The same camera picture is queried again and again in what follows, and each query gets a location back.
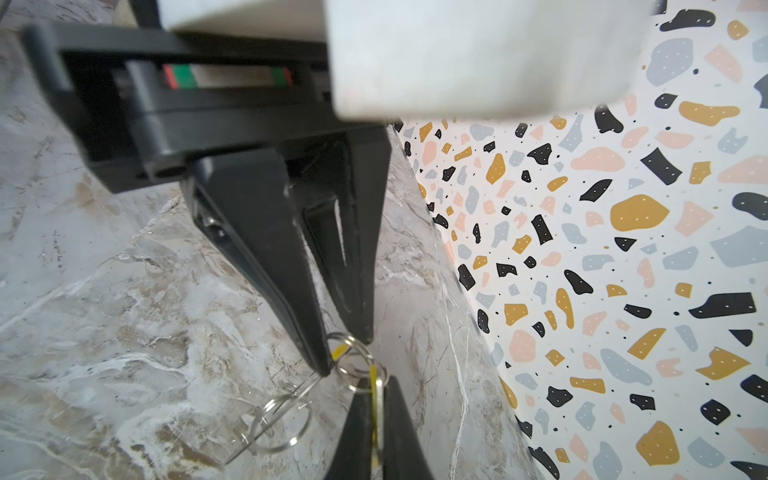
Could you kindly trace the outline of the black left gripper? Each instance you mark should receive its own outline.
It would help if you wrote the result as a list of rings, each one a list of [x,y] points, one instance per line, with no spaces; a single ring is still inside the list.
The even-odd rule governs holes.
[[[187,172],[181,187],[195,225],[256,287],[307,365],[329,375],[287,165],[263,148],[304,160],[341,142],[341,161],[354,172],[387,172],[384,127],[339,119],[316,83],[329,66],[327,47],[59,22],[27,26],[20,40],[44,99],[88,169],[113,193],[178,181]],[[293,82],[173,87],[164,67],[189,64],[285,67]]]

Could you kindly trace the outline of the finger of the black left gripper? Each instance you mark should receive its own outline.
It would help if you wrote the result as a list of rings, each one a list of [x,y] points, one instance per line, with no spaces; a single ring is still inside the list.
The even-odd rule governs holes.
[[[391,145],[385,128],[322,138],[290,163],[299,225],[347,331],[374,338],[375,263]]]

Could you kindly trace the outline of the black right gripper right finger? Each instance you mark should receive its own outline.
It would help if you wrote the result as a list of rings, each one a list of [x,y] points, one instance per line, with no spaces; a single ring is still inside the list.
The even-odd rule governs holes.
[[[384,388],[384,480],[432,480],[408,407],[395,376]]]

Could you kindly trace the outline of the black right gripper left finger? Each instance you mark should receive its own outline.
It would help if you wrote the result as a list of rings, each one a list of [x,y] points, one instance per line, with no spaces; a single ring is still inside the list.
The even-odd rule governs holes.
[[[372,474],[373,413],[370,395],[356,395],[325,480],[369,480]]]

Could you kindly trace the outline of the yellow capped key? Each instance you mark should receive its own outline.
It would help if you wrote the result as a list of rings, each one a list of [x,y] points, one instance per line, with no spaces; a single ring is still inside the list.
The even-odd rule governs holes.
[[[349,334],[332,332],[328,338],[342,345],[332,353],[334,370],[356,395],[370,395],[373,413],[372,476],[384,465],[384,388],[390,375],[364,343]]]

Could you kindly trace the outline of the metal keyring with keys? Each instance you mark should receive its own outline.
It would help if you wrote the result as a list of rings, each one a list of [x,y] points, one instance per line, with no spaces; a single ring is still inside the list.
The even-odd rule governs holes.
[[[332,353],[336,348],[340,347],[342,343],[340,341],[329,339],[328,335],[330,333],[325,335],[324,342],[331,348],[331,371],[341,379],[334,370]],[[289,450],[298,445],[299,441],[306,435],[312,423],[312,410],[310,407],[309,395],[323,380],[324,377],[322,375],[314,373],[288,392],[268,400],[251,423],[248,434],[243,437],[243,444],[236,448],[234,453],[230,454],[224,464],[226,466],[230,465],[246,451],[249,451],[254,455],[272,455]],[[342,381],[345,384],[345,388],[353,393],[353,391],[347,387],[347,383],[344,380]],[[259,440],[265,437],[279,421],[296,411],[304,411],[306,413],[306,420],[294,436],[286,438],[283,443],[275,446],[262,446],[259,444]]]

